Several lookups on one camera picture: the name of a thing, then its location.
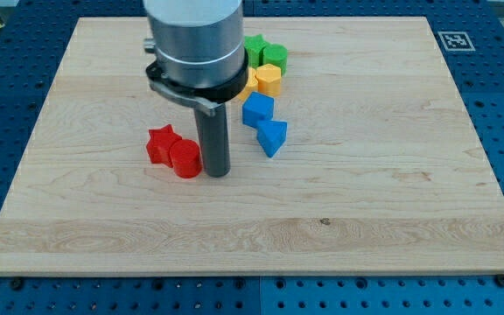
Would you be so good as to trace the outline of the yellow block behind arm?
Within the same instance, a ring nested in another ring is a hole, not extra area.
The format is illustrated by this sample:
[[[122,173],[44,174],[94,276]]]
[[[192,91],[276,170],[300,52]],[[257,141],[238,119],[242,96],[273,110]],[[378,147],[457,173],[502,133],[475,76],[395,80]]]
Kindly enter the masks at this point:
[[[256,70],[249,66],[248,67],[248,80],[243,90],[237,95],[240,101],[246,101],[249,96],[258,90],[258,80],[256,78]]]

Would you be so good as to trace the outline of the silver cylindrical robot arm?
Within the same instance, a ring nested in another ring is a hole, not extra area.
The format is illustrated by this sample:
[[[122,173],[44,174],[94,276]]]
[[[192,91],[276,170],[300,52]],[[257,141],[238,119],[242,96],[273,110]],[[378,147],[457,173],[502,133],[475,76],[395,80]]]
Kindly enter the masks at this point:
[[[156,56],[146,74],[166,99],[215,116],[248,79],[242,0],[144,0]]]

